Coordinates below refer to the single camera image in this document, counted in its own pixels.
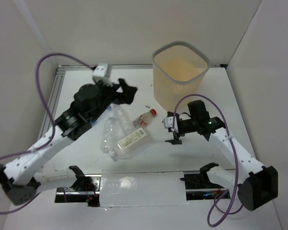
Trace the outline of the square bottle beige label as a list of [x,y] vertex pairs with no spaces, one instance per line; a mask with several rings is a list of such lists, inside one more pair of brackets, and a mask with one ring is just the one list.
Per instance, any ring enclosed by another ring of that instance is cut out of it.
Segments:
[[151,133],[142,127],[118,138],[107,152],[114,160],[127,160],[149,147],[153,142]]

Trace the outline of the clear crushed bottle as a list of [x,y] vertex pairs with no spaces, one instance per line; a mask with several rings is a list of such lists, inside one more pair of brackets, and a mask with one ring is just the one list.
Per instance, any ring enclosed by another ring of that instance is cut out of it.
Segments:
[[109,117],[103,128],[100,150],[107,153],[113,146],[118,133],[118,122],[116,118]]

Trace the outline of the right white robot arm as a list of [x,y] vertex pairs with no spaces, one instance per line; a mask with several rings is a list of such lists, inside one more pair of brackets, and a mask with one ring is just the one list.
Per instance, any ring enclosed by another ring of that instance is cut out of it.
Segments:
[[219,117],[210,117],[202,100],[188,103],[190,118],[183,120],[168,112],[164,127],[173,133],[169,143],[180,145],[187,133],[198,133],[213,144],[234,166],[235,174],[209,163],[200,168],[200,184],[210,188],[217,184],[226,188],[230,196],[237,196],[241,204],[254,211],[278,196],[278,172],[254,158],[230,133]]

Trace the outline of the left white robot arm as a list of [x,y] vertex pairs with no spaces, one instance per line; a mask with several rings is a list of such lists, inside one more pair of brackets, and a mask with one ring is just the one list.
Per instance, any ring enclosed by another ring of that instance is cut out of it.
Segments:
[[23,205],[46,190],[70,187],[80,191],[86,184],[92,185],[91,178],[75,165],[48,174],[40,170],[57,153],[90,130],[91,122],[97,121],[111,104],[131,104],[138,90],[124,79],[119,79],[118,83],[111,83],[105,77],[94,77],[93,80],[93,84],[80,87],[69,109],[26,153],[7,164],[0,164],[0,184],[14,205]]

